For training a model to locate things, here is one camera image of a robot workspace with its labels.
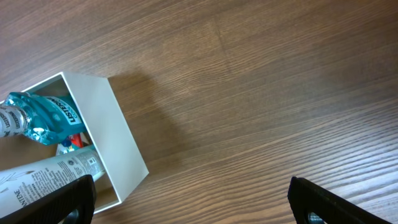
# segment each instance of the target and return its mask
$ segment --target white box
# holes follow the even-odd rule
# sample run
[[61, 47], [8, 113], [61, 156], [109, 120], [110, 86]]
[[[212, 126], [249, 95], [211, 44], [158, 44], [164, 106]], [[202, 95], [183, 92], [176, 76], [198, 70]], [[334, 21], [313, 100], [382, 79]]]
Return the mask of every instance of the white box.
[[[24, 91], [71, 94], [106, 169], [106, 175], [95, 183], [95, 213], [122, 203], [148, 174], [107, 78], [60, 72]], [[55, 147], [20, 136], [3, 138], [0, 170], [55, 156]]]

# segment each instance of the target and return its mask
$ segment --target wooden table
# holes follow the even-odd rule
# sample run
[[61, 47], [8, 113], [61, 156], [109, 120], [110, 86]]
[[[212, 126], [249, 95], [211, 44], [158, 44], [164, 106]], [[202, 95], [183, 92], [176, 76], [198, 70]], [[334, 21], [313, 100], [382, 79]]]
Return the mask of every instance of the wooden table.
[[397, 1], [3, 0], [0, 68], [111, 77], [150, 175], [93, 223], [293, 223], [294, 175], [398, 222]]

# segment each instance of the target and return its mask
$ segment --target wooden surface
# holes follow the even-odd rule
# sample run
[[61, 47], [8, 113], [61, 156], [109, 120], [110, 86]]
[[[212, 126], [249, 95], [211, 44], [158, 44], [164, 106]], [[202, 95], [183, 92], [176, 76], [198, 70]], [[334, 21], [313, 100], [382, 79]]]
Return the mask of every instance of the wooden surface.
[[3, 0], [0, 68], [111, 77], [150, 175], [93, 223], [293, 223], [293, 175], [398, 223], [397, 1]]

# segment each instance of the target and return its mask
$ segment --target black object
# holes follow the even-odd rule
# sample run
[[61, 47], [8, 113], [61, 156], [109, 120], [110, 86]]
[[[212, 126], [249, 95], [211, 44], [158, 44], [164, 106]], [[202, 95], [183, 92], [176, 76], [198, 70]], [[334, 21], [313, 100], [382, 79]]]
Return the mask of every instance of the black object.
[[39, 200], [0, 218], [0, 224], [91, 223], [96, 191], [93, 177], [84, 175]]
[[287, 198], [298, 224], [389, 223], [304, 178], [292, 177]]

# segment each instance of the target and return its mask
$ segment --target white bottle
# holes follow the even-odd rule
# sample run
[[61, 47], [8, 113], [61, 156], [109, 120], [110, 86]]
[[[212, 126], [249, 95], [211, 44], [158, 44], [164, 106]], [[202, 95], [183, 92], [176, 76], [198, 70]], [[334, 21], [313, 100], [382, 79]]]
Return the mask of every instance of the white bottle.
[[0, 218], [25, 207], [77, 178], [105, 173], [93, 146], [0, 171]]

